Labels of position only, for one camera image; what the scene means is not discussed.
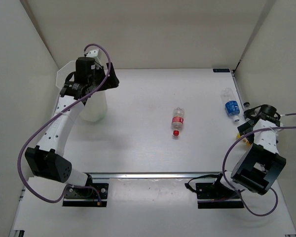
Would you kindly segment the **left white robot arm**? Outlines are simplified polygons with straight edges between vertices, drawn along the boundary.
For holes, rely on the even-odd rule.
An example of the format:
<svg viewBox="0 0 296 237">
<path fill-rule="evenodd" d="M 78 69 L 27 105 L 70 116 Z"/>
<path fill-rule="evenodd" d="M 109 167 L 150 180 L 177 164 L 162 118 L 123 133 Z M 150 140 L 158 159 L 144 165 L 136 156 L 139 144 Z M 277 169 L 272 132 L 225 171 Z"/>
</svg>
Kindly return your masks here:
<svg viewBox="0 0 296 237">
<path fill-rule="evenodd" d="M 88 174 L 74 169 L 64 158 L 66 142 L 78 116 L 97 122 L 106 115 L 105 90 L 118 87 L 119 80 L 112 64 L 107 64 L 110 72 L 105 74 L 97 48 L 68 65 L 74 71 L 67 76 L 57 73 L 64 82 L 54 111 L 57 118 L 37 145 L 26 149 L 25 158 L 34 176 L 77 186 L 77 193 L 87 198 L 93 194 L 94 186 Z"/>
</svg>

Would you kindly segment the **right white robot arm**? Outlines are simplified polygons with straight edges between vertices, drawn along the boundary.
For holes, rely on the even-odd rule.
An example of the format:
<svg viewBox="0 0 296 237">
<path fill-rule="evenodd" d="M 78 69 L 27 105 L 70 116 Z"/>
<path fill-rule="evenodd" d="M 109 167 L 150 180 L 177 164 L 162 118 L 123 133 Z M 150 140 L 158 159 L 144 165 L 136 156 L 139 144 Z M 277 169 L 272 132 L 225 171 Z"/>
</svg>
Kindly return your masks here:
<svg viewBox="0 0 296 237">
<path fill-rule="evenodd" d="M 281 126 L 277 109 L 267 104 L 250 108 L 245 103 L 244 107 L 245 123 L 237 129 L 239 136 L 246 135 L 244 141 L 250 148 L 231 172 L 212 184 L 212 193 L 220 198 L 230 189 L 264 195 L 286 165 L 277 149 L 277 131 L 270 129 Z"/>
</svg>

